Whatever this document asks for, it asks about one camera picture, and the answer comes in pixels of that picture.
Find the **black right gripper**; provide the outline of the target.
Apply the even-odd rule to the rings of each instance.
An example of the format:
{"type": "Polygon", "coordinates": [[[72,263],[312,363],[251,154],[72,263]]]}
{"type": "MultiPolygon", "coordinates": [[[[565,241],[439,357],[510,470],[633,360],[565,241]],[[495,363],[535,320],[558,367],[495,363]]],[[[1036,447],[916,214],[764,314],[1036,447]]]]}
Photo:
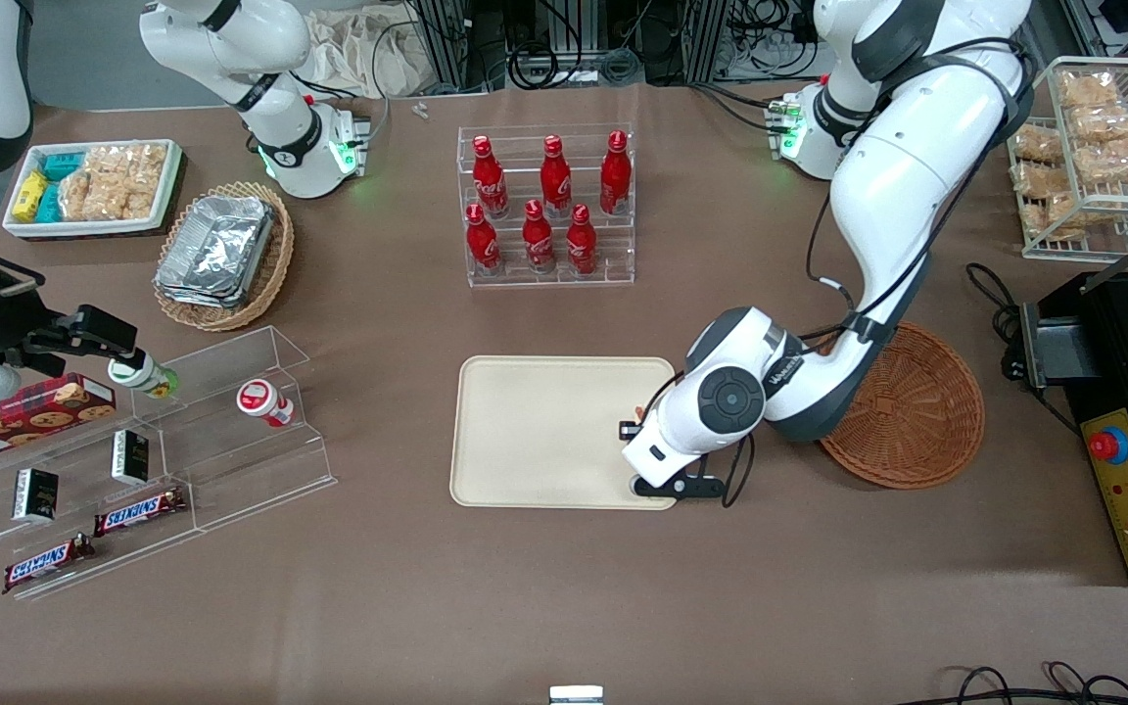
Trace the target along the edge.
{"type": "Polygon", "coordinates": [[[25,338],[29,353],[72,356],[136,356],[136,327],[92,305],[70,315],[50,311],[49,321],[25,338]]]}

